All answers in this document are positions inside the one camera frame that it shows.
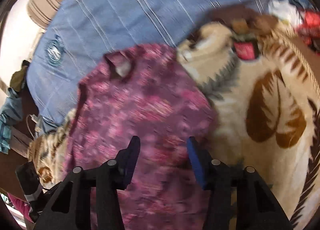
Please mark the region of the blue plaid bedsheet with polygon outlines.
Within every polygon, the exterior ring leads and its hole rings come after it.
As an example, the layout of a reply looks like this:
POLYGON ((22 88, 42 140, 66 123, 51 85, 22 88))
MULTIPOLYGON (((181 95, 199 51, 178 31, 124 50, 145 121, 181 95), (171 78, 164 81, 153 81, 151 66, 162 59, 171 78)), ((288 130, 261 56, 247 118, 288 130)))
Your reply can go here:
MULTIPOLYGON (((312 0, 289 0, 303 8, 312 0)), ((265 12, 269 0, 63 0, 38 42, 27 84, 50 131, 76 106, 80 79, 107 53, 141 43, 176 46, 217 8, 246 2, 265 12)))

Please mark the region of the beige floral fleece blanket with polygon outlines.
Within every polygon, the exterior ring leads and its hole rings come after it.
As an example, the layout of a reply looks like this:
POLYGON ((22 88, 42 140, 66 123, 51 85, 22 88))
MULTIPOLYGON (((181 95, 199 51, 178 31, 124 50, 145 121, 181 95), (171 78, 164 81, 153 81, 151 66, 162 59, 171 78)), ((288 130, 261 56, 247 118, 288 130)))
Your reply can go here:
MULTIPOLYGON (((319 70, 312 51, 275 16, 225 8, 183 41, 177 62, 215 113, 203 145, 235 176, 254 167, 294 229, 318 218, 319 70)), ((51 188, 68 173, 64 162, 75 118, 31 144, 29 158, 51 188)))

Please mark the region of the red white clutter pile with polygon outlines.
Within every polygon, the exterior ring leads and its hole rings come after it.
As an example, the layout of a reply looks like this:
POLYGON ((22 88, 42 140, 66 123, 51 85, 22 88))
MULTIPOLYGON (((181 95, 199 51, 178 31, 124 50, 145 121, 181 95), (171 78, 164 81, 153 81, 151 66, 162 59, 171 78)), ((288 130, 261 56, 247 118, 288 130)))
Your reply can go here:
POLYGON ((268 3, 268 12, 288 23, 291 29, 319 55, 319 12, 298 9, 289 0, 271 0, 268 3))

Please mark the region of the teal hanging clothes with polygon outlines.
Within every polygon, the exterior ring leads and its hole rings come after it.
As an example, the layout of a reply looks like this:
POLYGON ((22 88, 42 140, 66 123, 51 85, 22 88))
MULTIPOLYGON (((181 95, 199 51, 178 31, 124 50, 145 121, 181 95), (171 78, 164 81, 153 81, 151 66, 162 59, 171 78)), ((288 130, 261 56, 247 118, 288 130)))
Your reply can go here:
POLYGON ((25 87, 25 77, 30 62, 24 60, 21 69, 15 72, 7 90, 7 98, 1 107, 1 153, 8 154, 12 135, 11 127, 23 119, 21 91, 25 87))

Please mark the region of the purple floral garment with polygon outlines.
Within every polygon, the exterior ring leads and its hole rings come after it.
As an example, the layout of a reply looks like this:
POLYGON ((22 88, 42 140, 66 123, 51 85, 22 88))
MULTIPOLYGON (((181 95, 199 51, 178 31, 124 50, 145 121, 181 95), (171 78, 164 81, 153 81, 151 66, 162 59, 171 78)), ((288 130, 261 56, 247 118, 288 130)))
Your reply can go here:
POLYGON ((127 190, 118 193, 126 229, 201 229, 208 195, 196 183, 186 141, 203 142, 215 113, 166 45, 105 54, 79 82, 65 172, 96 168, 140 138, 127 190))

